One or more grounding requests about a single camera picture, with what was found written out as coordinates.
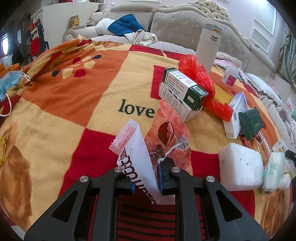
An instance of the glass jar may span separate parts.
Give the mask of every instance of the glass jar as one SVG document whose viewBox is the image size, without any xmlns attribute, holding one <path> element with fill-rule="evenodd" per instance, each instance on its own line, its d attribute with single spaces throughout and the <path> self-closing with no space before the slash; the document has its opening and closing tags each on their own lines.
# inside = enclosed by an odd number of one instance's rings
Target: glass jar
<svg viewBox="0 0 296 241">
<path fill-rule="evenodd" d="M 76 16 L 72 16 L 70 18 L 70 28 L 73 28 L 73 27 L 78 27 L 79 26 L 79 17 L 78 15 Z"/>
</svg>

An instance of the white thermos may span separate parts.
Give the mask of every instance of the white thermos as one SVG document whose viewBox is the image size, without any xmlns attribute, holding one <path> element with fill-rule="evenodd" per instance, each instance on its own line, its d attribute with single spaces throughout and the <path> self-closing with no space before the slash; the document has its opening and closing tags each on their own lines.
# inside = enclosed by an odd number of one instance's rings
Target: white thermos
<svg viewBox="0 0 296 241">
<path fill-rule="evenodd" d="M 207 23 L 202 29 L 195 56 L 198 63 L 201 63 L 207 73 L 211 72 L 214 64 L 221 38 L 222 30 L 214 24 Z"/>
</svg>

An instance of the blue cushion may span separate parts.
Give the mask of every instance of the blue cushion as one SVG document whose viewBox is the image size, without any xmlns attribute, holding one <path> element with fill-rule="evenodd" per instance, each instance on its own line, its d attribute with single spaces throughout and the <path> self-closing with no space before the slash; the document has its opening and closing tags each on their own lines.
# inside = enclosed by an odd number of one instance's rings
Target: blue cushion
<svg viewBox="0 0 296 241">
<path fill-rule="evenodd" d="M 108 27 L 108 30 L 117 36 L 124 36 L 125 34 L 136 32 L 139 29 L 145 31 L 133 14 L 124 15 Z"/>
</svg>

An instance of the bed sheet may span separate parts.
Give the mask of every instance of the bed sheet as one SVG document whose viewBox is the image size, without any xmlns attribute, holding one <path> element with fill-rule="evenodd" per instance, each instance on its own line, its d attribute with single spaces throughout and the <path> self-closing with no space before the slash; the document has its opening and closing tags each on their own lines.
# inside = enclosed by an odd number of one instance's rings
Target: bed sheet
<svg viewBox="0 0 296 241">
<path fill-rule="evenodd" d="M 26 66 L 32 82 L 15 89 L 18 101 L 0 128 L 6 140 L 6 160 L 0 167 L 0 203 L 6 215 L 26 231 L 80 176 L 92 178 L 114 168 L 117 156 L 109 145 L 130 118 L 146 135 L 158 109 L 163 70 L 177 68 L 180 56 L 78 36 Z M 238 80 L 233 88 L 222 85 L 222 76 L 220 68 L 212 68 L 215 84 L 231 96 L 243 91 L 248 106 L 258 108 L 262 133 L 273 146 L 280 136 L 262 102 Z M 207 110 L 187 126 L 190 173 L 219 180 L 219 150 L 230 142 L 241 145 L 241 139 L 227 139 L 222 120 Z M 269 237 L 287 218 L 292 197 L 290 190 L 268 197 L 258 190 L 232 195 Z M 174 240 L 173 205 L 151 205 L 143 192 L 121 197 L 119 205 L 119 241 Z"/>
</svg>

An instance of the pink label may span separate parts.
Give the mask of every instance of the pink label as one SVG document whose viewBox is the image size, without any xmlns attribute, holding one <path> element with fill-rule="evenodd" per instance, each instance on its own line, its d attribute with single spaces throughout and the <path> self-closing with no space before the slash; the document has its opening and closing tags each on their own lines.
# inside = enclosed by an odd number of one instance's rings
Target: pink label
<svg viewBox="0 0 296 241">
<path fill-rule="evenodd" d="M 230 75 L 228 77 L 228 80 L 226 81 L 226 84 L 228 86 L 232 87 L 234 85 L 235 81 L 236 81 L 236 78 Z"/>
</svg>

